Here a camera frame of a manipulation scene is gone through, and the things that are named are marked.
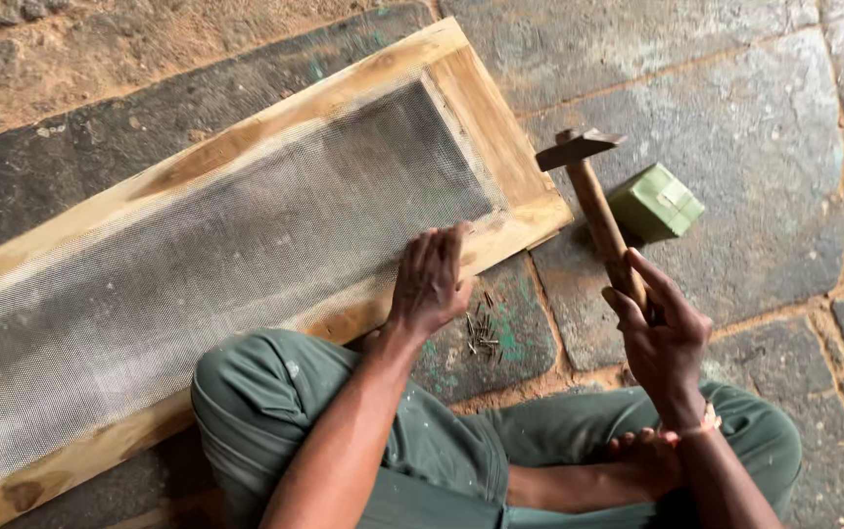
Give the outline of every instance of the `wooden frame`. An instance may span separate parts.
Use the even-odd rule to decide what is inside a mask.
[[[446,19],[5,243],[0,246],[0,275],[112,219],[145,207],[159,196],[204,178],[241,156],[262,138],[327,115],[355,95],[417,67],[428,67],[431,80],[475,144],[510,206],[510,220],[479,230],[465,243],[463,275],[477,274],[521,249],[538,244],[569,223],[572,215],[568,205],[549,176],[537,168],[532,146],[486,68],[454,19]],[[299,330],[334,343],[349,342],[381,324],[389,311],[390,297],[391,291],[361,296],[348,289],[345,311],[322,316],[318,324]],[[326,310],[336,306],[335,303],[340,300],[328,299],[308,312],[320,314],[322,306]],[[294,321],[288,326],[298,329]],[[179,391],[148,409],[99,428],[90,438],[80,439],[24,467],[0,481],[0,525],[192,423],[189,389]]]

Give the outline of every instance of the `small green box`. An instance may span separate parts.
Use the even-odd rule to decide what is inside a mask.
[[[618,222],[649,243],[682,236],[705,209],[660,162],[618,187],[608,205]]]

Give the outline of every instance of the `man's left hand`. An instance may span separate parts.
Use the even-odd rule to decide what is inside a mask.
[[[399,263],[387,327],[405,332],[421,346],[464,313],[474,287],[474,278],[459,280],[462,242],[470,226],[465,221],[447,229],[432,228],[409,241]]]

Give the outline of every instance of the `green pants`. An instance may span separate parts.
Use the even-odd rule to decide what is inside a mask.
[[[359,361],[344,347],[276,330],[228,340],[200,359],[193,407],[204,452],[226,495],[229,527],[257,526],[311,425]],[[729,444],[781,511],[801,461],[791,420],[745,391],[711,382],[701,391],[723,418]],[[658,422],[640,388],[566,394],[456,417],[410,382],[359,527],[696,526],[685,488],[655,504],[579,515],[505,506],[509,463],[596,462],[608,439]]]

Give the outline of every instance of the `person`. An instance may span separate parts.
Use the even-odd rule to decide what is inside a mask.
[[[801,461],[792,421],[700,381],[710,319],[634,250],[654,325],[624,294],[603,295],[640,387],[456,417],[416,386],[422,344],[468,307],[466,230],[409,242],[362,355],[260,330],[201,358],[193,405],[229,527],[780,526]]]

